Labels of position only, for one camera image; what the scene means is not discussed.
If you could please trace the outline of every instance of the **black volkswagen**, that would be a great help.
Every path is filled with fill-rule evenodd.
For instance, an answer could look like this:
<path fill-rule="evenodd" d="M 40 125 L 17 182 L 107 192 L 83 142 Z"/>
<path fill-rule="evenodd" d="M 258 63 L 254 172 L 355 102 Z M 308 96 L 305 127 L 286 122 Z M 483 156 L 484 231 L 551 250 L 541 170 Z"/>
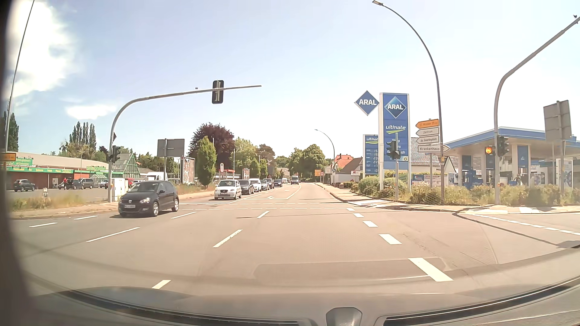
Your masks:
<path fill-rule="evenodd" d="M 177 212 L 179 197 L 169 181 L 143 181 L 121 196 L 118 209 L 122 217 L 133 214 L 157 216 L 164 209 Z"/>

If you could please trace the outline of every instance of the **sidewalk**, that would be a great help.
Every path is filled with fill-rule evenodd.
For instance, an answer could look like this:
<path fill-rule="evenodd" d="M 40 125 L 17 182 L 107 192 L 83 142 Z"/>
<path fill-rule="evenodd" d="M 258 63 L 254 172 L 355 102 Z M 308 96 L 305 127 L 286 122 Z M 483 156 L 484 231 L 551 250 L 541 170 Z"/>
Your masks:
<path fill-rule="evenodd" d="M 179 200 L 183 201 L 191 198 L 211 197 L 212 195 L 213 190 L 192 194 L 183 194 L 179 195 Z M 10 217 L 13 219 L 58 218 L 62 216 L 77 215 L 77 214 L 116 211 L 117 205 L 118 205 L 117 202 L 88 202 L 83 206 L 10 212 Z"/>
<path fill-rule="evenodd" d="M 328 184 L 315 183 L 328 191 L 336 199 L 350 204 L 385 208 L 402 209 L 405 211 L 424 212 L 459 212 L 466 214 L 557 214 L 557 213 L 580 213 L 580 206 L 555 206 L 555 207 L 512 207 L 506 205 L 487 205 L 474 207 L 472 205 L 423 205 L 406 204 L 403 202 L 390 201 L 386 199 L 373 198 L 366 195 L 351 193 L 350 189 L 338 189 Z"/>

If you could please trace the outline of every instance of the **car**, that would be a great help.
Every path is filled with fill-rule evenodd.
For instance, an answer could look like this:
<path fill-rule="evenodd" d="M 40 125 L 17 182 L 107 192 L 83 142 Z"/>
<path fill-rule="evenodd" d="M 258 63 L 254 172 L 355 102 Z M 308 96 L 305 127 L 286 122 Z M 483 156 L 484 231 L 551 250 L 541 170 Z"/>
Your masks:
<path fill-rule="evenodd" d="M 93 189 L 93 186 L 95 185 L 95 181 L 91 178 L 80 178 L 78 179 L 78 182 L 81 185 L 81 189 Z"/>
<path fill-rule="evenodd" d="M 159 212 L 171 209 L 179 210 L 179 196 L 175 186 L 169 181 L 143 181 L 129 189 L 121 196 L 118 205 L 119 215 L 150 215 L 157 216 Z"/>
<path fill-rule="evenodd" d="M 254 185 L 254 191 L 260 192 L 262 190 L 262 182 L 258 178 L 248 179 Z"/>
<path fill-rule="evenodd" d="M 262 190 L 268 190 L 270 188 L 268 181 L 266 181 L 265 179 L 260 180 L 260 182 L 262 183 Z"/>
<path fill-rule="evenodd" d="M 220 181 L 213 193 L 213 199 L 218 200 L 220 198 L 242 198 L 242 187 L 240 186 L 240 182 L 234 179 Z"/>
<path fill-rule="evenodd" d="M 240 187 L 242 187 L 242 195 L 251 195 L 254 193 L 253 183 L 250 180 L 239 180 Z"/>
<path fill-rule="evenodd" d="M 34 191 L 36 189 L 36 184 L 30 182 L 28 179 L 18 179 L 14 181 L 14 192 L 17 191 Z"/>

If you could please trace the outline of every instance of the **grass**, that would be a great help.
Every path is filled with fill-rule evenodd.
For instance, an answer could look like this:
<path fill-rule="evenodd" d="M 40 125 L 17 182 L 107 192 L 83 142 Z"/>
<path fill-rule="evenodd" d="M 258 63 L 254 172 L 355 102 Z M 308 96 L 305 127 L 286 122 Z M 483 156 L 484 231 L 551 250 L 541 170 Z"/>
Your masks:
<path fill-rule="evenodd" d="M 85 200 L 79 195 L 62 197 L 32 197 L 17 198 L 8 201 L 11 212 L 31 211 L 33 209 L 65 208 L 85 205 Z"/>

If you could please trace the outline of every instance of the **asphalt road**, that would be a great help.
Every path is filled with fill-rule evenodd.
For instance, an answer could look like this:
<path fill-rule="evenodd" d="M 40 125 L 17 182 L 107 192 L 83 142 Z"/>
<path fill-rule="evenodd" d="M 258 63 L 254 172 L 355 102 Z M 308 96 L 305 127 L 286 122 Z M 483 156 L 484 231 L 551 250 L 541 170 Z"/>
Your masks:
<path fill-rule="evenodd" d="M 228 305 L 197 302 L 199 313 L 272 317 L 276 307 L 292 315 L 288 309 L 323 305 L 324 320 L 337 306 L 438 309 L 576 276 L 578 218 L 388 211 L 340 202 L 302 183 L 236 201 L 184 200 L 178 212 L 156 218 L 108 212 L 12 226 L 25 271 L 51 284 L 32 282 L 34 294 L 154 288 L 227 298 Z M 319 297 L 307 305 L 303 295 Z M 268 300 L 256 304 L 259 296 Z"/>
<path fill-rule="evenodd" d="M 14 190 L 7 190 L 6 194 L 8 199 L 16 198 L 31 198 L 31 197 L 42 197 L 42 189 L 36 189 L 34 191 L 25 192 L 14 192 Z M 48 189 L 49 197 L 60 197 L 67 195 L 80 195 L 87 202 L 103 201 L 107 198 L 107 189 L 105 188 L 93 188 L 93 189 Z"/>

